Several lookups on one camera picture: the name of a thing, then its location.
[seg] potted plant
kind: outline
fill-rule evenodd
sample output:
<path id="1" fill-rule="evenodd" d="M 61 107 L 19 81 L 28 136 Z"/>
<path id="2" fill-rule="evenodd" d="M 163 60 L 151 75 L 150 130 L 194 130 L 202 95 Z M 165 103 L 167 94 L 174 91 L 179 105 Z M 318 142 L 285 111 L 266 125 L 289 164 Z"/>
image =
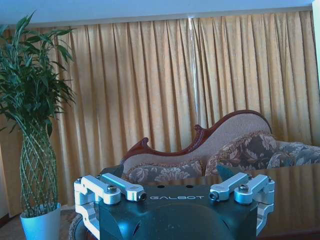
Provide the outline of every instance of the potted plant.
<path id="1" fill-rule="evenodd" d="M 44 34 L 28 30 L 32 15 L 16 24 L 11 37 L 4 37 L 7 26 L 0 26 L 0 114 L 13 121 L 13 128 L 18 125 L 23 136 L 20 218 L 26 238 L 58 240 L 57 164 L 49 137 L 51 119 L 62 112 L 62 103 L 73 101 L 74 93 L 54 65 L 65 68 L 50 60 L 49 52 L 57 50 L 66 62 L 72 60 L 58 39 L 72 30 Z"/>

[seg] pleated curtain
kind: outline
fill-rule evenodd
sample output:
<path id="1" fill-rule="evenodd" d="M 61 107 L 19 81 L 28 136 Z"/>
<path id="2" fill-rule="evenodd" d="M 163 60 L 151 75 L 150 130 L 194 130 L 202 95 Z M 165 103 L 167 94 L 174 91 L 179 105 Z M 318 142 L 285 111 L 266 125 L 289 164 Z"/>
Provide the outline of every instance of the pleated curtain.
<path id="1" fill-rule="evenodd" d="M 320 98 L 310 11 L 198 18 L 199 121 L 262 113 L 282 141 L 320 145 Z"/>
<path id="2" fill-rule="evenodd" d="M 53 123 L 59 201 L 73 182 L 120 163 L 143 137 L 165 152 L 188 146 L 193 127 L 251 109 L 279 140 L 320 145 L 320 97 L 312 13 L 77 26 L 64 41 L 75 104 Z M 46 32 L 49 28 L 37 29 Z M 52 52 L 53 60 L 61 56 Z M 6 121 L 0 119 L 1 125 Z M 9 211 L 21 212 L 21 135 L 0 132 Z"/>

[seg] bolt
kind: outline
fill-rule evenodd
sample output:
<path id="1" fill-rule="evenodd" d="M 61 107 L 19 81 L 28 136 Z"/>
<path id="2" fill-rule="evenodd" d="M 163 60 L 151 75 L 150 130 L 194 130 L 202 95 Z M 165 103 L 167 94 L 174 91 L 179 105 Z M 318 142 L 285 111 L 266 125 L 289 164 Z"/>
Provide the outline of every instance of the bolt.
<path id="1" fill-rule="evenodd" d="M 247 184 L 241 184 L 239 186 L 239 191 L 242 193 L 247 193 L 249 191 L 249 186 Z"/>
<path id="2" fill-rule="evenodd" d="M 114 194 L 117 191 L 117 187 L 114 186 L 114 185 L 109 185 L 106 188 L 106 191 L 107 191 L 108 194 Z"/>
<path id="3" fill-rule="evenodd" d="M 215 191 L 209 193 L 209 199 L 212 201 L 217 201 L 219 199 L 219 194 Z"/>
<path id="4" fill-rule="evenodd" d="M 139 197 L 138 200 L 139 201 L 144 201 L 147 199 L 147 194 L 145 192 L 143 192 Z"/>

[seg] ceiling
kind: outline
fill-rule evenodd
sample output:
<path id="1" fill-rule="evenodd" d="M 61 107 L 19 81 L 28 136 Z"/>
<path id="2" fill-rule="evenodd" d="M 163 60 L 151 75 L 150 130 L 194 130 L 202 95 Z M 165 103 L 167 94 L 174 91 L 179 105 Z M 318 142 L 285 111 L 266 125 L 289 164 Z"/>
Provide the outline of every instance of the ceiling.
<path id="1" fill-rule="evenodd" d="M 0 0 L 0 24 L 15 24 L 36 10 L 31 23 L 129 22 L 155 19 L 311 9 L 313 0 Z"/>

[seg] sofa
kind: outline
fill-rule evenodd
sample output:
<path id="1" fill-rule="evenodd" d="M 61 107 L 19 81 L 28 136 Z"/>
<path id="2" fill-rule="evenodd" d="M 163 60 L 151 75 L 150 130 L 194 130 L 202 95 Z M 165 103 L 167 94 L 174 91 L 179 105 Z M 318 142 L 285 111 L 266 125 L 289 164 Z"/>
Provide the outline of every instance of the sofa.
<path id="1" fill-rule="evenodd" d="M 195 127 L 192 143 L 160 152 L 148 138 L 123 157 L 122 178 L 136 184 L 217 175 L 219 165 L 241 171 L 320 163 L 320 147 L 276 140 L 268 121 L 253 110 L 227 114 L 210 128 Z"/>

